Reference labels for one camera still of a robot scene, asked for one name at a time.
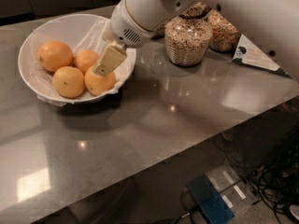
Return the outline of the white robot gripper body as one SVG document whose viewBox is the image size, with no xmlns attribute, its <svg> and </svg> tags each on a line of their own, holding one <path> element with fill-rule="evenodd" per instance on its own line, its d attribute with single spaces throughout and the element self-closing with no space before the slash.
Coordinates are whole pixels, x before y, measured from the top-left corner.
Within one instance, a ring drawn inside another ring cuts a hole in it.
<svg viewBox="0 0 299 224">
<path fill-rule="evenodd" d="M 138 48 L 152 36 L 153 32 L 139 26 L 129 14 L 125 2 L 120 1 L 112 12 L 102 38 L 108 42 L 117 42 L 122 46 Z"/>
</svg>

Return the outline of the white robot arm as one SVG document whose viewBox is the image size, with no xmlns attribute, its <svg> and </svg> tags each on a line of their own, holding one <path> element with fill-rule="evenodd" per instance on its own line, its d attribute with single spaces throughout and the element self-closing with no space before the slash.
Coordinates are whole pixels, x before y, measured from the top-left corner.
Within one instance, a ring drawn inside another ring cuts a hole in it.
<svg viewBox="0 0 299 224">
<path fill-rule="evenodd" d="M 220 14 L 299 81 L 299 0 L 121 0 L 103 38 L 143 46 L 164 21 L 201 2 Z"/>
</svg>

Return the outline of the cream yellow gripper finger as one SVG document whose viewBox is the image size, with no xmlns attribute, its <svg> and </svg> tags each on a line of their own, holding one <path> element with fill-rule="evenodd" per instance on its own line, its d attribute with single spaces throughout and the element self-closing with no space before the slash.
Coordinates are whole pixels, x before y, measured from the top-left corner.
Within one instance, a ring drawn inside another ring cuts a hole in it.
<svg viewBox="0 0 299 224">
<path fill-rule="evenodd" d="M 116 41 L 109 43 L 102 56 L 95 63 L 93 72 L 105 77 L 118 68 L 127 58 L 126 49 Z"/>
</svg>

